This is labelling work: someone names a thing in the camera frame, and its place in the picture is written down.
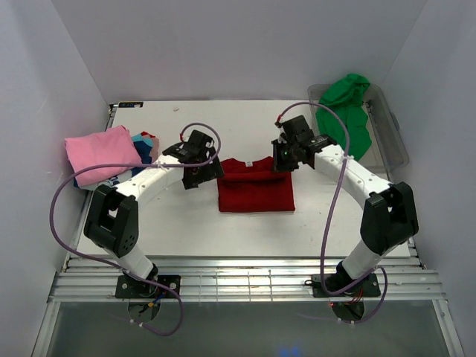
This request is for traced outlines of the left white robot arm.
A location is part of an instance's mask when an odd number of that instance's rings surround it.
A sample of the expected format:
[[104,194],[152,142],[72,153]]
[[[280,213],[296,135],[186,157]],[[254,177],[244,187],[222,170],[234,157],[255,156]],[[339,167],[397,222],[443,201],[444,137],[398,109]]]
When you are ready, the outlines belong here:
[[189,190],[224,176],[212,138],[174,144],[153,164],[114,187],[97,187],[84,226],[86,237],[135,275],[132,288],[145,298],[158,288],[158,269],[138,245],[140,209],[176,182]]

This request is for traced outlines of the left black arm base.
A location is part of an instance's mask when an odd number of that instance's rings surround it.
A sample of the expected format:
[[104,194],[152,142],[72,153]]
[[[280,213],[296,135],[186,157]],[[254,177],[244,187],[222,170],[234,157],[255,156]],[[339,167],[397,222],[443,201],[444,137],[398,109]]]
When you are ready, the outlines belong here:
[[[177,294],[180,293],[181,277],[179,275],[159,275],[157,281]],[[173,294],[164,288],[151,286],[126,275],[121,275],[117,280],[115,298],[154,300],[159,297],[173,298]]]

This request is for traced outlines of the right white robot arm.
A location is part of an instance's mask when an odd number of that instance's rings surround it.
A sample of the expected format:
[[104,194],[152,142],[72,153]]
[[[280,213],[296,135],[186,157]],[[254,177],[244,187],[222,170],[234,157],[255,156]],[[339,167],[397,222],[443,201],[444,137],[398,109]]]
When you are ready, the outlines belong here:
[[334,274],[321,275],[321,288],[326,295],[354,295],[388,253],[418,233],[411,187],[376,176],[325,135],[303,143],[279,137],[271,144],[276,171],[291,172],[307,164],[336,182],[330,216],[342,190],[362,209],[358,244]]

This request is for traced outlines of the dark red t-shirt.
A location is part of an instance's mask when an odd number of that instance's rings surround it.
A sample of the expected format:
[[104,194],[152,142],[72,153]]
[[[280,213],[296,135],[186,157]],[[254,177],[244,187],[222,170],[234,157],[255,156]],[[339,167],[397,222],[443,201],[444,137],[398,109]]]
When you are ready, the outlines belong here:
[[221,162],[224,176],[217,180],[222,213],[293,212],[295,201],[290,172],[278,173],[273,158]]

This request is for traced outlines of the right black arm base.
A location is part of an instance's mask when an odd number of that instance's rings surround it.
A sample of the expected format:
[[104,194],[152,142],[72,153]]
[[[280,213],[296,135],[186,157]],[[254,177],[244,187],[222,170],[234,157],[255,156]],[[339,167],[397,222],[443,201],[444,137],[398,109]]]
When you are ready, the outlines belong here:
[[[320,282],[320,275],[313,274],[310,279],[304,282],[305,286],[312,288],[314,298],[325,298],[329,295],[324,291]],[[381,296],[381,290],[375,274],[370,274],[350,290],[338,295],[343,298],[377,298]]]

